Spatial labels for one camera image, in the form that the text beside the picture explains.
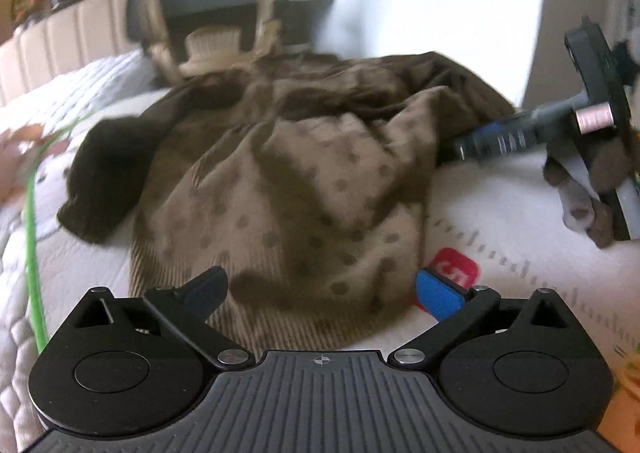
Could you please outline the gloved right hand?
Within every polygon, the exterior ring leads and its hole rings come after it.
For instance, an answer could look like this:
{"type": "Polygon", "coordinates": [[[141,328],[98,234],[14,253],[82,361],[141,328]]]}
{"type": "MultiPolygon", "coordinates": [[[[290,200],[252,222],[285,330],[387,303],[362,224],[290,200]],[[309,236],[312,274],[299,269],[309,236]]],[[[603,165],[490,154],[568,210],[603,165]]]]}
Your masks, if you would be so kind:
{"type": "Polygon", "coordinates": [[[630,141],[598,141],[582,156],[550,154],[544,180],[558,190],[567,229],[585,234],[599,248],[639,239],[639,129],[630,141]]]}

